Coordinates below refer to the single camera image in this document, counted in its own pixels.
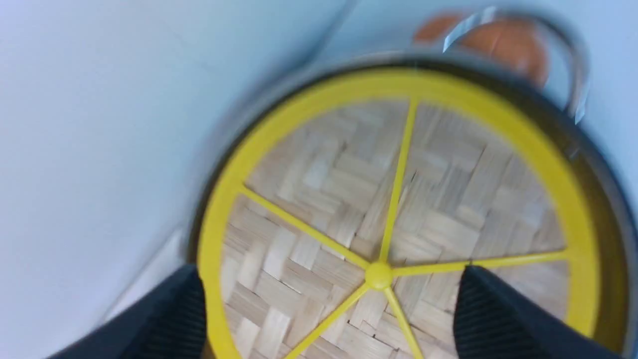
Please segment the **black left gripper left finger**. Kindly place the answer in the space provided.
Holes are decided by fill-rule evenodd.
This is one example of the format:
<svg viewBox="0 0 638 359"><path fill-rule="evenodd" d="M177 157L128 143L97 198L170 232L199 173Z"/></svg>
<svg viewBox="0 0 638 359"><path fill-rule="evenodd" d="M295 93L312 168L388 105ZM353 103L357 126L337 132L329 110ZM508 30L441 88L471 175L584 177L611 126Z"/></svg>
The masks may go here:
<svg viewBox="0 0 638 359"><path fill-rule="evenodd" d="M55 359L198 359L206 343L203 284L185 264Z"/></svg>

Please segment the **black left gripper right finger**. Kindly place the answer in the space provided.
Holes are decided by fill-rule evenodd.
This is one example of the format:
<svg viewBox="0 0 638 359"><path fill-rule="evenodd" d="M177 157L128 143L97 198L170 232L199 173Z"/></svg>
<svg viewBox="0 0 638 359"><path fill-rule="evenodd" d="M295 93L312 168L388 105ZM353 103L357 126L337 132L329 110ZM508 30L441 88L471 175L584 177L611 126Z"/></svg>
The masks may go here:
<svg viewBox="0 0 638 359"><path fill-rule="evenodd" d="M461 275L453 319L461 359L617 359L491 271L469 265Z"/></svg>

